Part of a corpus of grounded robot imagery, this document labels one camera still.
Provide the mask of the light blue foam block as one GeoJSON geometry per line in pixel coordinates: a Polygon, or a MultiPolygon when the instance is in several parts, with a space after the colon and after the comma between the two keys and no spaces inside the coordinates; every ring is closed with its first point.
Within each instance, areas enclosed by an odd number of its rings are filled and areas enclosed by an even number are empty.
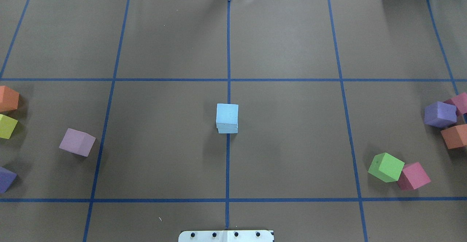
{"type": "Polygon", "coordinates": [[[238,133],[238,125],[218,126],[217,132],[220,134],[236,134],[238,133]]]}
{"type": "Polygon", "coordinates": [[[217,104],[216,127],[238,127],[239,105],[217,104]]]}

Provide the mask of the purple foam block near bin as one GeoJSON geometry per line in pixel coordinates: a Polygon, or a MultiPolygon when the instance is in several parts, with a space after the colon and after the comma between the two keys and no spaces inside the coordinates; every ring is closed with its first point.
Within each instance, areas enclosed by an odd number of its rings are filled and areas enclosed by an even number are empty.
{"type": "Polygon", "coordinates": [[[17,174],[5,169],[3,167],[0,168],[0,193],[4,194],[10,186],[13,184],[13,181],[16,179],[17,174]]]}

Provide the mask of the orange foam block near tray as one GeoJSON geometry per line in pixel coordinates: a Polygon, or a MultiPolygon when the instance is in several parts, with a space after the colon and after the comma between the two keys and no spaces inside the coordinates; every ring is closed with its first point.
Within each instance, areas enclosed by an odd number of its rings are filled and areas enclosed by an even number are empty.
{"type": "Polygon", "coordinates": [[[467,125],[457,125],[441,131],[448,149],[462,148],[467,145],[467,125]]]}

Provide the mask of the yellow foam block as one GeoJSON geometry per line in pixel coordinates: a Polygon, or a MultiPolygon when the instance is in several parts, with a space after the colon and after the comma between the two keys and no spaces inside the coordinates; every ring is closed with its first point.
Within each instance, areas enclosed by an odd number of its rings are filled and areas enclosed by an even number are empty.
{"type": "Polygon", "coordinates": [[[3,139],[10,139],[17,124],[18,120],[0,114],[0,137],[3,139]]]}

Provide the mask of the lilac pink foam block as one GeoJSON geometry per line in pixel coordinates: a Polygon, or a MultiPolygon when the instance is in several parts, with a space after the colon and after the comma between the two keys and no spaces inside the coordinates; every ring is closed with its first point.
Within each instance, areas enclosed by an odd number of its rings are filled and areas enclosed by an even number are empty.
{"type": "Polygon", "coordinates": [[[68,128],[59,148],[82,157],[88,157],[96,138],[83,131],[68,128]]]}

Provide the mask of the pink foam block near tray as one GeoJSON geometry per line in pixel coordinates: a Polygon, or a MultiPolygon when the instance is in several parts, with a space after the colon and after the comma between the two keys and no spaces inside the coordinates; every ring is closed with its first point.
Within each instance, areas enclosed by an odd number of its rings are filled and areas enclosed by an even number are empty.
{"type": "Polygon", "coordinates": [[[456,116],[462,116],[467,113],[467,93],[463,92],[454,96],[446,101],[446,104],[454,105],[456,107],[456,116]]]}

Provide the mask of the orange foam block near bin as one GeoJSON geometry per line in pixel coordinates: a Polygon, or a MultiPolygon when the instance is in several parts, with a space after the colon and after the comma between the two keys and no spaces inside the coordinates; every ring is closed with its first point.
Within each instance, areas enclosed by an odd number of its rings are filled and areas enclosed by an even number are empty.
{"type": "Polygon", "coordinates": [[[8,86],[0,86],[0,112],[18,109],[19,97],[19,92],[8,86]]]}

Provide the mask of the purple foam block near tray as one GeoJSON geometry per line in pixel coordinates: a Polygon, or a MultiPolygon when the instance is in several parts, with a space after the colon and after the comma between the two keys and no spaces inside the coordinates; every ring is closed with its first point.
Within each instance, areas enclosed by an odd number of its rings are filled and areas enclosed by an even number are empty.
{"type": "Polygon", "coordinates": [[[457,123],[456,106],[444,102],[434,102],[424,109],[424,124],[445,128],[457,123]]]}

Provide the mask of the green foam block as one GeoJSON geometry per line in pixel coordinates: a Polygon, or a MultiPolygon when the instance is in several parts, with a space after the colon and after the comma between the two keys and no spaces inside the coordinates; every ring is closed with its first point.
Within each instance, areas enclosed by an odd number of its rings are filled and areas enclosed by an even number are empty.
{"type": "Polygon", "coordinates": [[[395,182],[399,180],[404,165],[404,161],[384,152],[373,157],[368,173],[385,183],[395,182]]]}

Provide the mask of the magenta foam block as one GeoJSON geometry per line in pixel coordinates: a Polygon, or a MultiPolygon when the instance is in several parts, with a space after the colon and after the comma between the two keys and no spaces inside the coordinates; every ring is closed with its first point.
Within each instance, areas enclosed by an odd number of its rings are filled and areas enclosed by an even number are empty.
{"type": "Polygon", "coordinates": [[[397,184],[403,191],[417,190],[420,187],[430,183],[431,179],[420,162],[405,164],[397,184]]]}

